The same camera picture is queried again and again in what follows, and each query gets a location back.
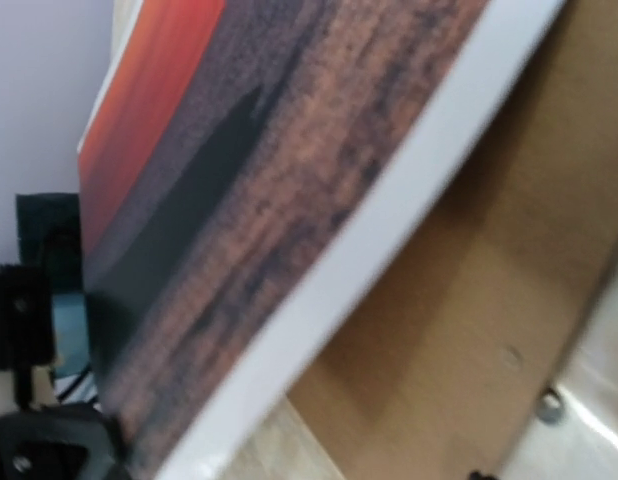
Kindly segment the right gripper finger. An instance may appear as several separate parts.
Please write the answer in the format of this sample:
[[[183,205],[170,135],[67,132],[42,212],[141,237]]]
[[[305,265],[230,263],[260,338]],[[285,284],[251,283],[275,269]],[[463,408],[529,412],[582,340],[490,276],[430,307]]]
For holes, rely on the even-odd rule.
[[[0,479],[122,479],[116,422],[87,403],[0,416]]]

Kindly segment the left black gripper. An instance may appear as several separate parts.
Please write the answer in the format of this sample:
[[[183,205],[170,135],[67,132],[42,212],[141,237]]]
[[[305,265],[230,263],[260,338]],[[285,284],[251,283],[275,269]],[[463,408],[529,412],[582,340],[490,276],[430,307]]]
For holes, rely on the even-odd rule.
[[[57,375],[89,364],[80,207],[76,193],[18,194],[15,206],[25,265],[0,264],[0,372],[13,374],[15,403],[29,405],[33,369],[56,349]]]

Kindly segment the brown backing board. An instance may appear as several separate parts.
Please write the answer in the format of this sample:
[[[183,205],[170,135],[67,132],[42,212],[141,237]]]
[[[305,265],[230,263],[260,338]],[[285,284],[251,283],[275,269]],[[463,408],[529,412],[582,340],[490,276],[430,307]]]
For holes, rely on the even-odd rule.
[[[571,1],[291,391],[348,479],[499,468],[618,248],[618,1]]]

